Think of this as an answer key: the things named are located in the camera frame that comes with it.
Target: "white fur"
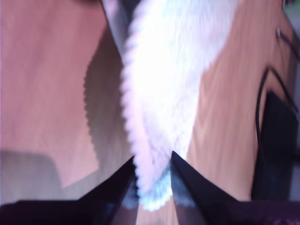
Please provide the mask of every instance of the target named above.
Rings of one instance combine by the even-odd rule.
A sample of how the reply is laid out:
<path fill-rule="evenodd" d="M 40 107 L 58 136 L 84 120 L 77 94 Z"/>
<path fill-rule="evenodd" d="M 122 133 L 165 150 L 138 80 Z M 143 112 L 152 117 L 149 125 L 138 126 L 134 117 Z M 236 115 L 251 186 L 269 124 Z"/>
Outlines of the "white fur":
<path fill-rule="evenodd" d="M 122 57 L 123 117 L 140 202 L 157 210 L 172 195 L 172 151 L 186 158 L 201 76 L 227 40 L 239 0 L 142 0 Z"/>

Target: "black device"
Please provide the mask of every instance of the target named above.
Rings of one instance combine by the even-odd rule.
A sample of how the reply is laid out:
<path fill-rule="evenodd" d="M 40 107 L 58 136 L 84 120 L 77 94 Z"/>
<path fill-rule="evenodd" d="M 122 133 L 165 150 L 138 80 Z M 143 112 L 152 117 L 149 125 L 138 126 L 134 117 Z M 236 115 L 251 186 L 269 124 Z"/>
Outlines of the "black device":
<path fill-rule="evenodd" d="M 290 200 L 297 164 L 298 121 L 295 113 L 273 91 L 267 93 L 261 139 L 255 164 L 251 198 Z"/>
<path fill-rule="evenodd" d="M 205 179 L 175 152 L 171 182 L 180 225 L 280 225 L 300 223 L 300 202 L 239 202 Z"/>

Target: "wood grain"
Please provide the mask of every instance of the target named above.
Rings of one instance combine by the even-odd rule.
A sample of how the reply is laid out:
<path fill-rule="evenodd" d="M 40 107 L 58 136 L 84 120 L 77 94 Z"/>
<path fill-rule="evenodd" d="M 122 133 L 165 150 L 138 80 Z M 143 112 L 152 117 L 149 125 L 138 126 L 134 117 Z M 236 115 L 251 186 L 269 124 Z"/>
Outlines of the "wood grain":
<path fill-rule="evenodd" d="M 1 7 L 1 201 L 77 198 L 131 156 L 120 118 L 121 62 L 105 15 L 94 1 L 3 0 Z M 280 0 L 243 0 L 200 85 L 187 160 L 241 200 L 250 198 L 263 70 L 270 63 L 288 80 L 278 27 L 292 39 Z M 286 73 L 290 51 L 281 47 Z M 272 76 L 269 89 L 283 97 Z M 140 207 L 137 224 L 178 224 L 173 201 L 154 213 Z"/>

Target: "wooden table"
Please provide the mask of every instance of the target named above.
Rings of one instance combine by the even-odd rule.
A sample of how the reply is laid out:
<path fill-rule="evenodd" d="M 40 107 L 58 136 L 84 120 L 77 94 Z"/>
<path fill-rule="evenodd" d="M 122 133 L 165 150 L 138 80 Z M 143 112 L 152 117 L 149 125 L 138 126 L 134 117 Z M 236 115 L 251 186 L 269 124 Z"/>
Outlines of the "wooden table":
<path fill-rule="evenodd" d="M 78 198 L 131 157 L 120 117 L 121 62 L 101 5 L 1 6 L 1 203 Z M 265 66 L 271 63 L 293 90 L 290 50 L 281 44 L 284 73 L 277 27 L 292 39 L 280 0 L 242 1 L 224 50 L 201 82 L 187 160 L 240 200 L 250 198 Z M 272 76 L 266 89 L 283 97 Z M 137 224 L 177 224 L 173 202 L 154 213 L 140 208 Z"/>

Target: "black cable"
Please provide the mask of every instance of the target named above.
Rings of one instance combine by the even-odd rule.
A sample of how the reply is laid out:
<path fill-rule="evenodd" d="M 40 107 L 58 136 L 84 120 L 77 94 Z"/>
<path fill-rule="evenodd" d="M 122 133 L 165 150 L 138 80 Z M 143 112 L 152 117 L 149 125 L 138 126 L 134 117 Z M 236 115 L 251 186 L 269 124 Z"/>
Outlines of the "black cable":
<path fill-rule="evenodd" d="M 285 43 L 287 43 L 287 45 L 290 47 L 291 51 L 296 56 L 297 60 L 300 61 L 299 52 L 297 51 L 297 49 L 295 48 L 295 46 L 293 46 L 293 44 L 291 43 L 291 41 L 287 38 L 287 36 L 281 30 L 277 30 L 277 32 L 276 32 L 276 38 L 281 38 Z"/>
<path fill-rule="evenodd" d="M 269 71 L 271 71 L 274 76 L 277 78 L 277 80 L 279 81 L 284 93 L 285 93 L 285 96 L 286 96 L 286 99 L 287 101 L 293 106 L 293 108 L 295 109 L 295 111 L 298 113 L 298 108 L 297 106 L 295 105 L 295 103 L 293 102 L 291 96 L 289 95 L 284 83 L 282 82 L 279 74 L 277 73 L 276 69 L 272 66 L 268 66 L 266 67 L 264 73 L 263 73 L 263 76 L 262 76 L 262 80 L 261 80 L 261 83 L 260 83 L 260 86 L 259 86 L 259 91 L 258 91 L 258 95 L 257 95 L 257 102 L 256 102 L 256 111 L 255 111 L 255 123 L 256 123 L 256 135 L 257 135 L 257 142 L 258 142 L 258 150 L 260 151 L 260 153 L 262 154 L 262 159 L 264 160 L 265 164 L 268 165 L 265 157 L 264 157 L 264 150 L 263 150 L 263 144 L 262 144 L 262 138 L 261 138 L 261 133 L 260 133 L 260 128 L 259 128 L 259 109 L 260 109 L 260 103 L 261 103 L 261 98 L 262 98 L 262 93 L 263 93 L 263 86 L 264 86 L 264 83 L 267 79 L 267 75 L 269 73 Z M 267 166 L 267 171 L 268 173 L 273 177 L 273 173 L 270 170 L 270 168 Z"/>
<path fill-rule="evenodd" d="M 278 44 L 278 47 L 279 47 L 279 51 L 280 51 L 280 56 L 281 56 L 283 78 L 285 79 L 285 76 L 287 75 L 285 73 L 285 60 L 284 60 L 284 57 L 283 57 L 282 47 L 281 47 L 281 44 L 280 44 L 280 41 L 279 41 L 279 38 L 278 38 L 277 35 L 276 35 L 276 41 L 277 41 L 277 44 Z"/>

